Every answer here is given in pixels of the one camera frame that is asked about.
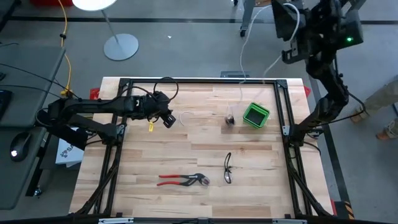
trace red-handled pliers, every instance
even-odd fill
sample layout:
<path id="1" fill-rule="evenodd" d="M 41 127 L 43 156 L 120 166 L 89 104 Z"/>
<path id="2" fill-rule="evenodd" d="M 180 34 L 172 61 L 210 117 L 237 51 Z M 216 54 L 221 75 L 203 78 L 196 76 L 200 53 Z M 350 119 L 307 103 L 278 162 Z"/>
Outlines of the red-handled pliers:
<path id="1" fill-rule="evenodd" d="M 209 178 L 207 178 L 203 174 L 193 174 L 193 175 L 159 175 L 160 178 L 186 178 L 188 179 L 185 182 L 178 182 L 178 181 L 166 181 L 162 183 L 158 183 L 157 186 L 165 185 L 165 184 L 176 184 L 182 186 L 191 186 L 196 181 L 199 181 L 204 186 L 208 186 L 210 184 Z"/>

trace person's leg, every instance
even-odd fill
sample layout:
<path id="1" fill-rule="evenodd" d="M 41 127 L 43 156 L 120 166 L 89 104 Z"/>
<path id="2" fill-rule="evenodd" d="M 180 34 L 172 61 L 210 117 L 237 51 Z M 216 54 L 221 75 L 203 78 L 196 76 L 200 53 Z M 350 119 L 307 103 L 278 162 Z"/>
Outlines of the person's leg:
<path id="1" fill-rule="evenodd" d="M 391 121 L 381 133 L 377 134 L 377 138 L 380 140 L 398 138 L 398 118 Z"/>
<path id="2" fill-rule="evenodd" d="M 364 102 L 366 113 L 361 113 L 359 116 L 352 118 L 354 122 L 361 121 L 367 118 L 369 115 L 375 114 L 379 109 L 389 106 L 393 103 L 398 102 L 398 80 L 388 83 L 383 86 L 380 90 L 376 91 Z M 362 106 L 355 109 L 353 114 L 362 111 Z"/>

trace wooden tabletop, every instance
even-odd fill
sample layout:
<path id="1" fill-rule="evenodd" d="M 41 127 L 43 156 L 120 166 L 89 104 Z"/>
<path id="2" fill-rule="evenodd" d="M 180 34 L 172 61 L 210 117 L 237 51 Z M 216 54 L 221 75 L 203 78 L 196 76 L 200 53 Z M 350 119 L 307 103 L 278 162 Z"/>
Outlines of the wooden tabletop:
<path id="1" fill-rule="evenodd" d="M 115 97 L 119 79 L 105 77 L 100 98 Z M 298 123 L 310 112 L 303 83 L 301 79 L 287 79 L 287 82 L 294 119 Z M 153 89 L 153 84 L 149 83 L 137 86 Z M 180 84 L 179 94 L 169 108 L 177 119 L 182 114 L 184 126 L 176 121 L 167 129 L 159 121 L 150 133 L 148 121 L 129 120 L 113 214 L 170 218 L 284 218 L 285 214 L 293 215 L 273 86 L 244 84 L 241 88 L 243 100 L 239 102 L 238 85 Z M 141 90 L 133 90 L 134 95 L 144 94 Z M 175 85 L 161 84 L 157 90 L 171 97 Z M 252 101 L 271 111 L 264 128 L 254 129 L 243 123 L 243 113 Z M 282 105 L 288 122 L 283 97 Z M 234 114 L 236 125 L 233 128 L 225 125 L 227 113 Z M 95 114 L 94 120 L 110 123 L 111 117 L 111 114 Z M 306 141 L 316 144 L 312 139 Z M 105 147 L 100 143 L 86 148 L 71 212 L 81 208 L 98 186 L 104 152 Z M 232 184 L 224 181 L 224 159 L 229 152 L 232 152 Z M 325 210 L 332 213 L 319 152 L 310 146 L 301 147 L 301 152 L 309 189 Z M 207 176 L 210 186 L 199 183 L 190 187 L 156 186 L 164 181 L 158 175 L 195 173 Z M 300 207 L 305 211 L 298 187 L 297 192 Z"/>

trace green container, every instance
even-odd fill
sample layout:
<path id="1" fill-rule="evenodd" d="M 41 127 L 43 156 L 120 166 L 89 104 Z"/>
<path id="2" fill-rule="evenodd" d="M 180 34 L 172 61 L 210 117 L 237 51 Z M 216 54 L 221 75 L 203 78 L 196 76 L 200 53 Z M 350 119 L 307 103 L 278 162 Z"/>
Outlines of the green container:
<path id="1" fill-rule="evenodd" d="M 244 112 L 243 120 L 255 128 L 262 128 L 268 119 L 269 113 L 269 110 L 257 103 L 251 103 L 246 112 Z"/>

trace concrete floor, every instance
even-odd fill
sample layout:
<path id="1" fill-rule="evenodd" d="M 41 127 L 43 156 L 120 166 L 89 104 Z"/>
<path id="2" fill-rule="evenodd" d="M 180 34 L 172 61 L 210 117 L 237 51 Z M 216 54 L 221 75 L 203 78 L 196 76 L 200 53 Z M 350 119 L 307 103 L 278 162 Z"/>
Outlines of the concrete floor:
<path id="1" fill-rule="evenodd" d="M 396 0 L 368 0 L 361 9 L 362 20 L 398 20 Z M 307 6 L 316 4 L 307 0 Z M 230 0 L 119 0 L 108 9 L 110 17 L 133 18 L 190 18 L 190 19 L 240 19 L 243 7 L 232 7 Z M 59 8 L 31 7 L 26 1 L 15 16 L 61 16 Z M 100 17 L 97 12 L 68 9 L 70 17 Z M 271 10 L 263 11 L 258 19 L 272 21 Z M 239 37 L 240 24 L 215 23 L 114 23 L 116 32 L 134 34 L 140 43 L 138 53 L 123 62 L 113 62 L 103 55 L 103 44 L 110 37 L 102 22 L 68 23 L 67 54 L 73 67 L 72 89 L 88 97 L 89 89 L 99 87 L 105 76 L 139 77 L 219 77 L 221 71 L 240 70 L 239 53 L 244 42 Z M 398 26 L 363 26 L 365 43 L 338 52 L 340 72 L 350 92 L 365 100 L 375 90 L 391 81 L 398 71 L 398 43 L 395 41 Z M 2 42 L 59 45 L 62 22 L 10 21 L 0 33 Z M 274 24 L 255 24 L 243 56 L 245 70 L 260 77 L 280 54 L 283 41 L 275 36 Z M 57 74 L 60 83 L 67 82 L 67 65 L 62 63 Z M 304 63 L 286 65 L 277 63 L 269 78 L 303 78 L 311 86 Z M 320 87 L 321 95 L 325 91 Z M 313 109 L 313 95 L 308 103 Z M 341 117 L 351 113 L 357 102 L 343 110 Z M 345 178 L 354 214 L 360 220 L 397 223 L 398 220 L 398 156 L 397 141 L 380 142 L 374 135 L 391 119 L 392 108 L 385 108 L 372 118 L 353 125 L 350 121 L 332 124 L 338 158 Z M 323 138 L 319 145 L 323 168 L 331 198 L 339 200 L 335 176 Z M 21 198 L 13 211 L 0 212 L 0 220 L 14 217 L 47 217 L 68 213 L 68 204 L 77 172 L 54 171 L 47 195 L 35 200 Z M 58 173 L 67 178 L 59 178 Z M 68 181 L 67 185 L 59 184 Z"/>

